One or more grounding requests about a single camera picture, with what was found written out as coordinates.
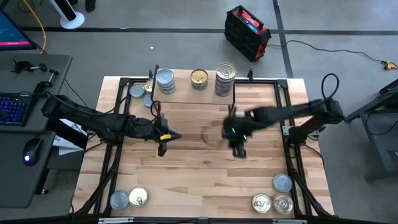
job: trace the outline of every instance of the paper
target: paper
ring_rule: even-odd
[[[73,128],[74,130],[77,130],[84,135],[87,135],[85,131],[82,130],[81,126],[78,124],[75,124],[67,119],[61,119],[63,123],[68,125],[69,127]],[[77,152],[80,150],[83,150],[82,148],[75,146],[73,143],[61,138],[60,136],[56,136],[54,139],[54,142],[52,143],[52,146],[59,147],[59,155],[65,155],[71,152]]]

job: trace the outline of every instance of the red battery pack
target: red battery pack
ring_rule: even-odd
[[[264,24],[243,6],[226,13],[225,37],[251,62],[259,60],[266,51],[271,33]]]

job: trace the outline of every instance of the yellow label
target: yellow label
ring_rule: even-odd
[[[160,140],[164,140],[164,139],[170,139],[172,138],[172,136],[170,134],[164,134],[160,137]]]

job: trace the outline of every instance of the computer mouse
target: computer mouse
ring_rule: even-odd
[[[42,140],[33,138],[26,142],[22,160],[27,166],[33,166],[39,161]]]

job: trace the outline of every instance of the stack of cans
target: stack of cans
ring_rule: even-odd
[[[236,68],[233,64],[224,62],[217,66],[215,91],[218,96],[228,96],[233,88]]]
[[[164,94],[172,94],[175,91],[174,73],[169,69],[159,71],[156,74],[156,82]]]
[[[130,88],[130,95],[134,99],[141,99],[145,95],[145,88],[143,85],[133,85]]]
[[[207,72],[202,69],[196,69],[191,73],[191,85],[196,90],[207,88]]]

